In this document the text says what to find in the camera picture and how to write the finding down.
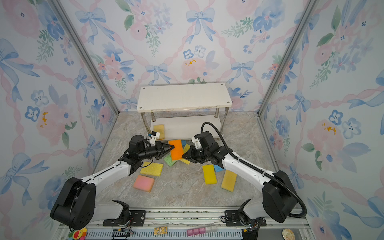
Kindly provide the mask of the orange sponge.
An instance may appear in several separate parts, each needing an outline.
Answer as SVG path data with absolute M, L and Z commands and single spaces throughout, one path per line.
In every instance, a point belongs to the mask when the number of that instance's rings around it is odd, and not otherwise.
M 172 140 L 169 141 L 169 145 L 174 146 L 174 148 L 171 150 L 171 159 L 172 161 L 178 161 L 182 159 L 182 155 L 184 153 L 184 149 L 182 146 L 181 140 Z

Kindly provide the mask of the pale yellow orange-backed sponge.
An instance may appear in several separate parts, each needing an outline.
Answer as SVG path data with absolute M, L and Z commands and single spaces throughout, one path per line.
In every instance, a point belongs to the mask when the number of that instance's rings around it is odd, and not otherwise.
M 159 140 L 165 139 L 165 127 L 164 127 L 164 125 L 154 125 L 153 131 L 159 133 Z

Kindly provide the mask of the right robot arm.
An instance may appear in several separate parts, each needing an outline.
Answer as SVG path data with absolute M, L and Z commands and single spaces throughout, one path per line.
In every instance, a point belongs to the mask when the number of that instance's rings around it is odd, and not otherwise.
M 195 135 L 192 141 L 194 144 L 183 154 L 183 159 L 195 164 L 211 162 L 248 181 L 262 193 L 259 200 L 246 200 L 239 207 L 239 221 L 244 226 L 264 217 L 283 223 L 288 217 L 303 218 L 307 215 L 303 200 L 284 172 L 274 173 L 250 163 L 226 143 L 220 146 L 208 131 Z

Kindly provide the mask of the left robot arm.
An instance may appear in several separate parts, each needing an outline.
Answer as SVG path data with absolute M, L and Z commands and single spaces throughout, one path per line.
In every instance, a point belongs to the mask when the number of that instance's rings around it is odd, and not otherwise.
M 81 230 L 89 223 L 108 220 L 126 226 L 132 220 L 130 206 L 122 201 L 97 203 L 97 195 L 117 182 L 142 168 L 145 160 L 159 160 L 175 147 L 156 139 L 147 140 L 135 135 L 129 147 L 111 166 L 84 178 L 72 177 L 65 181 L 50 213 L 52 220 Z

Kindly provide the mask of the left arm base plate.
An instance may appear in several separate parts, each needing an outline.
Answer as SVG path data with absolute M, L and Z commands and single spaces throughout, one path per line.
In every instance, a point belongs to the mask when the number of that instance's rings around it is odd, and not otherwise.
M 104 227 L 143 227 L 146 219 L 145 210 L 129 210 L 123 213 L 122 217 L 115 220 L 104 220 Z

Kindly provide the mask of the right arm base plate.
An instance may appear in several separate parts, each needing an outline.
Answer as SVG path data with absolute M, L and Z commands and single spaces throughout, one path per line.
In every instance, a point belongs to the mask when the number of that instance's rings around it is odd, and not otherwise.
M 224 215 L 220 217 L 222 223 L 227 227 L 266 227 L 267 223 L 265 218 L 251 220 L 245 214 L 241 214 L 239 211 L 226 210 Z

